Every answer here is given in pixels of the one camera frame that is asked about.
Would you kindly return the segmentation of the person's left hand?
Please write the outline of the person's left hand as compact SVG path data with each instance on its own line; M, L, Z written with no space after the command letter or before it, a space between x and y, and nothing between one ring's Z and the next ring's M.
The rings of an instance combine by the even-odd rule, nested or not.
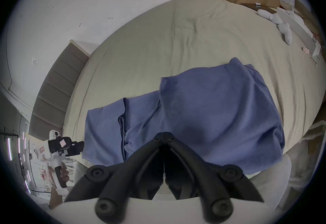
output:
M67 170L66 165L63 162L61 163L60 176L65 183L69 181L69 172Z

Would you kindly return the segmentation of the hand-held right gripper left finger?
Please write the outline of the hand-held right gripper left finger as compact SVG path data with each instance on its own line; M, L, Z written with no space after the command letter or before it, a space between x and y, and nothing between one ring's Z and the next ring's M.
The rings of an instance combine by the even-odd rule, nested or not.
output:
M90 167L66 198L66 202L97 198L96 216L108 224L121 223L130 197L152 200L164 181L164 160L160 149L165 133L155 135L125 162Z

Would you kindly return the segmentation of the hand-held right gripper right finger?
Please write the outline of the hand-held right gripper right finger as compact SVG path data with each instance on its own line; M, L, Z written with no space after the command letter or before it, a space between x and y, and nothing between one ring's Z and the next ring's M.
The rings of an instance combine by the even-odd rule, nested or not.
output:
M240 167L208 163L170 132L165 132L165 182L177 200L199 197L208 223L231 217L231 198L264 202Z

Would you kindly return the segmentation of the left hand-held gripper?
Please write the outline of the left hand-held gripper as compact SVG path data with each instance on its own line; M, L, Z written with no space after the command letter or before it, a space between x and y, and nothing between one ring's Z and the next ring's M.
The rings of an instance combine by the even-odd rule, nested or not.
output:
M61 163L66 157L79 155L84 150L84 141L72 141L70 137L62 137L56 130L51 130L49 139L36 145L34 153L39 161L51 167L56 191L59 195L67 196L70 189L60 176Z

